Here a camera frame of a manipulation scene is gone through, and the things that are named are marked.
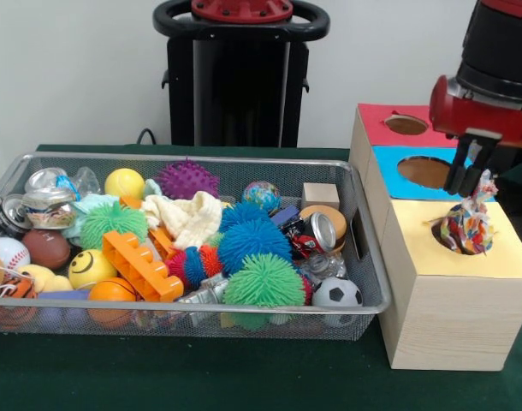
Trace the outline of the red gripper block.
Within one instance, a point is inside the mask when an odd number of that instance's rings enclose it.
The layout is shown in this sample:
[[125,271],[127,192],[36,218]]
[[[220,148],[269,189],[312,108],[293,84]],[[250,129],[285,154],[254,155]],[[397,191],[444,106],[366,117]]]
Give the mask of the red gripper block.
[[[432,128],[459,137],[443,189],[471,196],[495,150],[495,145],[471,143],[471,134],[522,148],[522,103],[492,98],[466,89],[454,77],[442,75],[430,96]],[[466,159],[471,161],[465,168]]]

